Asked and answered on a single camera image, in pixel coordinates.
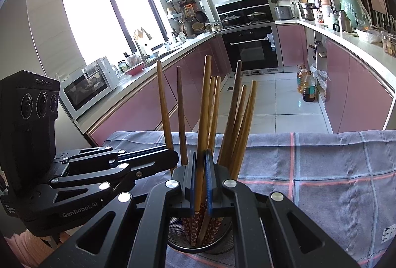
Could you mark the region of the pink sleeve left forearm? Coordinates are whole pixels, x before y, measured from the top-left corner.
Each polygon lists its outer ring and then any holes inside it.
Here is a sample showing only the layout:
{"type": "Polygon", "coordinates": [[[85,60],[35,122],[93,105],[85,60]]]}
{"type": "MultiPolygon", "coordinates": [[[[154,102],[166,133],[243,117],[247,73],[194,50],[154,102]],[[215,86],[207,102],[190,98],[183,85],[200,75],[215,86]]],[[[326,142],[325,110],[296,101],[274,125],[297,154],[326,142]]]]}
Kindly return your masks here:
{"type": "Polygon", "coordinates": [[[29,230],[20,235],[14,234],[11,238],[5,237],[5,241],[24,267],[38,267],[52,253],[51,249],[29,230]]]}

